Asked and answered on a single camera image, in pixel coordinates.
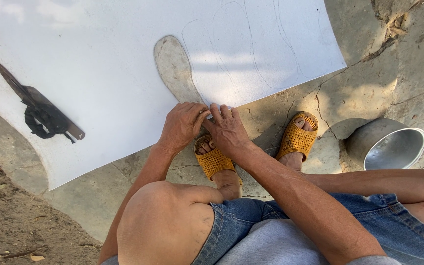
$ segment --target foot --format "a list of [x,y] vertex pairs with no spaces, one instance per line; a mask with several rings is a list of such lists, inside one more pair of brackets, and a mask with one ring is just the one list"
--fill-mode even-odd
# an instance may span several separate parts
[[[297,118],[295,121],[295,125],[303,130],[312,131],[312,126],[309,122],[305,121],[303,118]],[[292,171],[302,172],[302,159],[303,153],[300,152],[291,152],[283,155],[279,162],[284,166],[287,166]]]
[[[202,155],[214,150],[217,146],[213,140],[205,142],[199,149],[199,153]],[[241,198],[243,195],[242,188],[240,186],[240,177],[237,173],[230,169],[223,169],[211,177],[212,181],[217,185],[217,190],[222,193],[224,199],[233,200]]]

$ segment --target gray shirt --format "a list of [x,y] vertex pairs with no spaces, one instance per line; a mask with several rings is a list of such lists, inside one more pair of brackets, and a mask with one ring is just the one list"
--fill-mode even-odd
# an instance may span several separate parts
[[[329,265],[315,244],[289,219],[255,224],[217,265]],[[113,256],[102,265],[119,265]],[[386,256],[365,256],[347,265],[401,265]]]

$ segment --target person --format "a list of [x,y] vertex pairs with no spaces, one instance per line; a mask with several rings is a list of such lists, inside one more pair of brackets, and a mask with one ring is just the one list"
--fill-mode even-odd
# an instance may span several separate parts
[[[201,125],[210,135],[196,141],[196,157],[217,188],[165,181]],[[424,170],[305,174],[317,129],[312,114],[298,113],[274,159],[249,140],[236,108],[176,105],[98,264],[424,265]],[[231,160],[275,200],[240,198]]]

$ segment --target denim shorts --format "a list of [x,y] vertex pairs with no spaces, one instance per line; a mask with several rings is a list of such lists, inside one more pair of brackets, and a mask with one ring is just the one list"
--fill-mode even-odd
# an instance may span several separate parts
[[[389,257],[404,265],[424,265],[424,224],[397,201],[395,194],[330,195],[377,238]],[[210,205],[215,213],[212,230],[192,265],[215,264],[248,234],[255,223],[288,219],[273,200],[241,198]]]

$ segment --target hand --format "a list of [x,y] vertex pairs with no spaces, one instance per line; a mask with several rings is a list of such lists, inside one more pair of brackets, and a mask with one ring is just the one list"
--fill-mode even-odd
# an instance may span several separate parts
[[166,116],[157,144],[164,152],[177,154],[199,134],[201,124],[209,114],[209,108],[205,104],[178,103]]
[[220,151],[232,160],[236,160],[239,153],[243,151],[244,145],[251,141],[236,108],[232,107],[228,110],[227,105],[221,105],[220,111],[222,113],[219,112],[217,104],[211,104],[210,112],[215,123],[204,119],[202,125],[209,130]]

